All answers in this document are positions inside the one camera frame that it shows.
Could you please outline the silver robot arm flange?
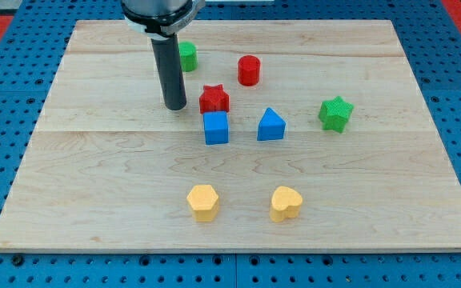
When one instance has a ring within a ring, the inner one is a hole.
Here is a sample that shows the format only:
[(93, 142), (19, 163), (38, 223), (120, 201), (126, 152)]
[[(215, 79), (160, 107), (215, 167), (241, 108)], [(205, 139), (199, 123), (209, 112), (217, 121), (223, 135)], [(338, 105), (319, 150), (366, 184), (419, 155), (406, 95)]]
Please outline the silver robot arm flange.
[(206, 5), (205, 0), (121, 0), (128, 26), (163, 41), (188, 26)]

